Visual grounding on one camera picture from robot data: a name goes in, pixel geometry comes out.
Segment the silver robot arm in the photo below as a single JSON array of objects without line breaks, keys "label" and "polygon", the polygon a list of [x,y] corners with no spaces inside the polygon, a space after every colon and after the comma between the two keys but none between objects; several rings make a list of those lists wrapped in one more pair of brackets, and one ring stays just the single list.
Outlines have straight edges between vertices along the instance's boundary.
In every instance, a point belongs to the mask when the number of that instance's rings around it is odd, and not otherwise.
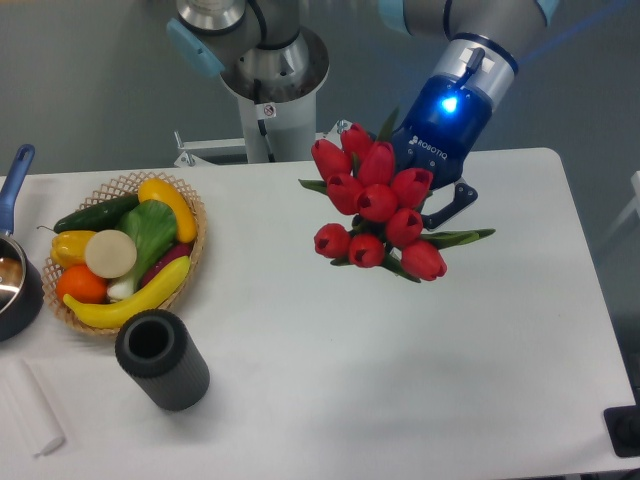
[{"label": "silver robot arm", "polygon": [[[477,198],[463,163],[514,81],[553,1],[382,1],[384,24],[407,35],[443,33],[447,48],[400,124],[383,134],[400,169],[432,172],[452,201],[424,217],[434,230]],[[295,1],[180,1],[166,26],[176,51],[236,97],[251,163],[303,159],[316,137],[316,94],[327,49],[300,23]]]}]

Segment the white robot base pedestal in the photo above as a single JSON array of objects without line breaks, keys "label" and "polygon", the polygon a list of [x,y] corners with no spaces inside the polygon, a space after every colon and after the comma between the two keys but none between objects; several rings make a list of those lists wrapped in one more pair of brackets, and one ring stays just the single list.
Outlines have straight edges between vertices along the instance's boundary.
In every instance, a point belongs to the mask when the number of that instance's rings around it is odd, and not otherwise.
[{"label": "white robot base pedestal", "polygon": [[254,48],[221,74],[238,102],[250,163],[309,157],[316,141],[316,95],[328,73],[325,44],[302,27],[289,45]]}]

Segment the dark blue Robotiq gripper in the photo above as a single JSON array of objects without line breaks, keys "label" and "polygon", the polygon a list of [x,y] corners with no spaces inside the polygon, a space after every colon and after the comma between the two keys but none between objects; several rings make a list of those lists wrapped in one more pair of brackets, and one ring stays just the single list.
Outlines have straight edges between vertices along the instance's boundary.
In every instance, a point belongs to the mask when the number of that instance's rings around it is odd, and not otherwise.
[{"label": "dark blue Robotiq gripper", "polygon": [[452,200],[422,215],[427,230],[477,201],[477,190],[461,179],[464,161],[517,73],[517,61],[498,43],[479,34],[457,34],[392,133],[399,171],[430,171],[433,189],[454,183]]}]

